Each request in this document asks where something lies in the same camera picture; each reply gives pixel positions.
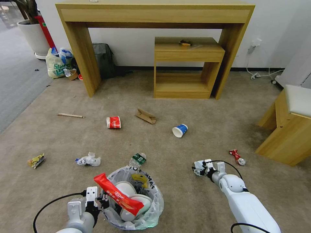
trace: blue paper cup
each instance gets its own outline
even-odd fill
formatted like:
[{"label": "blue paper cup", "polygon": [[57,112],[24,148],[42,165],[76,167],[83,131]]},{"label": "blue paper cup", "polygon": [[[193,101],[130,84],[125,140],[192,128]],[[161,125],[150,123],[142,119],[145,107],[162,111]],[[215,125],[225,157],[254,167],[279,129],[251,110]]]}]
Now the blue paper cup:
[{"label": "blue paper cup", "polygon": [[181,124],[179,126],[174,127],[173,129],[173,134],[178,137],[181,138],[185,132],[188,130],[188,126],[186,126],[185,124]]}]

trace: baseboard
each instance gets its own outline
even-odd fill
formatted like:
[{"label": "baseboard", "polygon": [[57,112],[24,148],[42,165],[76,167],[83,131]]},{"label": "baseboard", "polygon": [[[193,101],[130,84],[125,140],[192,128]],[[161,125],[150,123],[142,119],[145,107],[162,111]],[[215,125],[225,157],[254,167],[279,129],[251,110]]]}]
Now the baseboard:
[{"label": "baseboard", "polygon": [[[153,70],[153,66],[117,66],[120,70]],[[202,67],[181,67],[181,66],[157,66],[157,70],[177,70],[177,71],[201,71]],[[268,72],[269,68],[248,68],[249,71],[262,71]],[[283,70],[284,68],[270,68],[270,72],[275,72],[279,70]],[[247,71],[245,67],[232,67],[230,71]]]}]

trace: white wall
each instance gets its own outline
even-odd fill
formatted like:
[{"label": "white wall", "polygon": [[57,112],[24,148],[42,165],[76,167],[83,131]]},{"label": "white wall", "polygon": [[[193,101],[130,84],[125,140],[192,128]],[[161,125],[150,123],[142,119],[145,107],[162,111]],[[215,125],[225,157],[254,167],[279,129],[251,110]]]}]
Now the white wall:
[{"label": "white wall", "polygon": [[[37,0],[57,48],[69,47],[55,3],[61,0]],[[284,68],[311,31],[310,0],[245,0],[256,5],[233,67]],[[153,66],[155,36],[213,37],[219,40],[218,29],[127,29],[91,28],[93,42],[110,45],[118,65]],[[261,46],[251,56],[251,41],[260,38]],[[201,66],[201,63],[163,63],[172,66]]]}]

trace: white bowl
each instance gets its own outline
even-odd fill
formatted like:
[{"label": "white bowl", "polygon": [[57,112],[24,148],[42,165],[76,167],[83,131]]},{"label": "white bowl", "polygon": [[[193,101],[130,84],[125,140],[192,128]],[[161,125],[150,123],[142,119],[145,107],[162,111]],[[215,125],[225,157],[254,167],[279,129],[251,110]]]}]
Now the white bowl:
[{"label": "white bowl", "polygon": [[130,213],[129,211],[127,211],[126,209],[122,209],[120,212],[120,217],[125,222],[131,222],[136,217],[138,217],[140,214],[145,213],[147,210],[149,210],[151,203],[152,203],[152,199],[150,197],[141,195],[141,194],[134,194],[130,196],[129,198],[143,203],[144,206],[138,211],[136,216]]},{"label": "white bowl", "polygon": [[116,183],[116,188],[121,191],[126,196],[133,196],[136,194],[136,190],[133,185],[127,181],[120,181]]}]

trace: shelf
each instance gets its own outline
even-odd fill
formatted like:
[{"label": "shelf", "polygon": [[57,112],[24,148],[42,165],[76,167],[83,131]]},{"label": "shelf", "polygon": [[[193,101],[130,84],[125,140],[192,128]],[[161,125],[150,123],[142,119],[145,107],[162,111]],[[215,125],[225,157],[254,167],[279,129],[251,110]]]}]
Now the shelf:
[{"label": "shelf", "polygon": [[208,99],[210,90],[201,81],[201,74],[157,73],[155,98]]},{"label": "shelf", "polygon": [[[184,39],[191,41],[191,46],[182,46],[179,42]],[[224,49],[211,37],[182,38],[156,37],[155,61],[204,61],[221,62]]]}]

